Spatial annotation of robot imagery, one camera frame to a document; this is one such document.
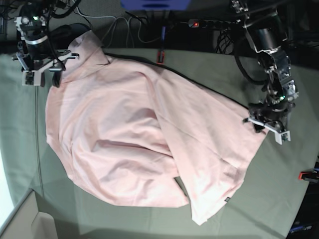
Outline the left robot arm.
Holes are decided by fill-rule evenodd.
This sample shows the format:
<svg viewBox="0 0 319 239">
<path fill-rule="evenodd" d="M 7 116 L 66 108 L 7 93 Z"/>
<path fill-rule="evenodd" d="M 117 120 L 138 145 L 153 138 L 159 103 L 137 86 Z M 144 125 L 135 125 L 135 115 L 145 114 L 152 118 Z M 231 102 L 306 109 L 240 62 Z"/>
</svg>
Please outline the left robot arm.
<svg viewBox="0 0 319 239">
<path fill-rule="evenodd" d="M 291 75 L 291 61 L 283 43 L 288 39 L 274 2 L 258 8 L 250 8 L 246 0 L 233 0 L 231 7 L 245 30 L 245 35 L 234 45 L 234 57 L 242 75 L 252 84 L 262 87 L 265 98 L 259 103 L 248 105 L 249 117 L 256 132 L 267 129 L 274 133 L 275 141 L 283 144 L 291 141 L 288 123 L 295 100 L 299 96 L 296 82 Z M 241 43 L 248 41 L 256 53 L 260 66 L 267 78 L 254 80 L 244 69 L 240 58 Z"/>
</svg>

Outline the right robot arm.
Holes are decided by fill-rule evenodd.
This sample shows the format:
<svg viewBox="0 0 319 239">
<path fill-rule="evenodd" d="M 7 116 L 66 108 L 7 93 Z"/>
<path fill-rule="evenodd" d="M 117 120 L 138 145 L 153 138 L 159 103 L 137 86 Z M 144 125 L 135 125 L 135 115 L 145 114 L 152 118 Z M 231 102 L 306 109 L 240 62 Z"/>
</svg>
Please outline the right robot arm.
<svg viewBox="0 0 319 239">
<path fill-rule="evenodd" d="M 70 25 L 50 30 L 52 18 L 63 19 L 71 14 L 79 1 L 66 12 L 57 14 L 57 8 L 63 8 L 60 0 L 28 0 L 15 18 L 15 26 L 20 41 L 18 51 L 12 58 L 22 66 L 22 83 L 25 86 L 44 86 L 45 71 L 53 73 L 52 84 L 59 87 L 62 73 L 69 59 L 78 59 L 79 54 L 71 52 L 68 42 L 74 35 Z"/>
</svg>

